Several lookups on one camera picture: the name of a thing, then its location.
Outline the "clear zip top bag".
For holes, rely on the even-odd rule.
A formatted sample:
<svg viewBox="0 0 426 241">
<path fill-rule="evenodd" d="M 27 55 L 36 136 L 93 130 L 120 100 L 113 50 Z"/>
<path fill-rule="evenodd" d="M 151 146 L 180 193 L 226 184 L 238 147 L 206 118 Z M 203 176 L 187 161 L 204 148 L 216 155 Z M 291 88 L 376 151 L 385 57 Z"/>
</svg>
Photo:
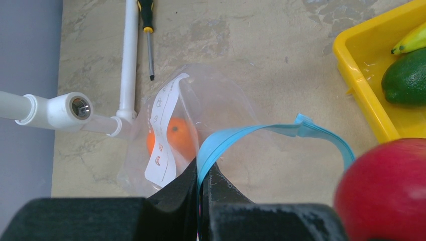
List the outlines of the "clear zip top bag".
<svg viewBox="0 0 426 241">
<path fill-rule="evenodd" d="M 131 194 L 152 196 L 191 163 L 168 143 L 172 117 L 185 119 L 196 149 L 195 240 L 201 240 L 201 185 L 214 164 L 254 203 L 331 207 L 334 185 L 355 159 L 347 142 L 310 117 L 291 114 L 274 123 L 219 71 L 190 64 L 143 99 L 118 175 Z"/>
</svg>

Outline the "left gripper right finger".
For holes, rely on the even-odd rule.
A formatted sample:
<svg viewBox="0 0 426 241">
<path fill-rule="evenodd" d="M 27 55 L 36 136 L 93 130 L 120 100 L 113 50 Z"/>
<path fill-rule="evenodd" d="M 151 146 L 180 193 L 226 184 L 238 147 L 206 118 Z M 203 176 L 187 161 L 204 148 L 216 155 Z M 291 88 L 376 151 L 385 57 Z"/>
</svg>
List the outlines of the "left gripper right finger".
<svg viewBox="0 0 426 241">
<path fill-rule="evenodd" d="M 319 203 L 254 203 L 214 164 L 201 185 L 201 240 L 348 240 Z"/>
</svg>

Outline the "red apple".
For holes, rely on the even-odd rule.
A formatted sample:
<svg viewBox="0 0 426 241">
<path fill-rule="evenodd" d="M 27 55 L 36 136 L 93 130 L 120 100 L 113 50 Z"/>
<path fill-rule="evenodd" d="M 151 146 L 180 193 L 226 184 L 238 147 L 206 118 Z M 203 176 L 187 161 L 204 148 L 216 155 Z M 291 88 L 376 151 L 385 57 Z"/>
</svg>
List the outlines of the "red apple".
<svg viewBox="0 0 426 241">
<path fill-rule="evenodd" d="M 342 176 L 334 208 L 349 240 L 425 240 L 425 139 L 380 144 Z"/>
</svg>

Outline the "orange fruit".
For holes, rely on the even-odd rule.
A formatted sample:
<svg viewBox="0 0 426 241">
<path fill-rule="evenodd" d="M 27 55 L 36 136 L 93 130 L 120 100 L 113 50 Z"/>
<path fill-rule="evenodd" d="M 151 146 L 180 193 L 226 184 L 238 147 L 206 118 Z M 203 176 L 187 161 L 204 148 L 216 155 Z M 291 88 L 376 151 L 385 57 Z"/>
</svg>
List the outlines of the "orange fruit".
<svg viewBox="0 0 426 241">
<path fill-rule="evenodd" d="M 185 162 L 189 163 L 196 157 L 190 126 L 185 119 L 179 117 L 170 119 L 167 128 L 167 140 L 171 147 L 185 159 Z"/>
</svg>

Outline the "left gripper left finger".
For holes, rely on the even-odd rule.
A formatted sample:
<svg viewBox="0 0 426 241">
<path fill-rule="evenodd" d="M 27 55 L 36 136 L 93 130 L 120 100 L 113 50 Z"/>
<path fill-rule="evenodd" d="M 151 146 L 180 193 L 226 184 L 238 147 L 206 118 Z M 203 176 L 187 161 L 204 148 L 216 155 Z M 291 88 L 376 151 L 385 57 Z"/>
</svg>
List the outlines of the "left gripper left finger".
<svg viewBox="0 0 426 241">
<path fill-rule="evenodd" d="M 196 162 L 148 198 L 39 198 L 1 240 L 195 240 Z"/>
</svg>

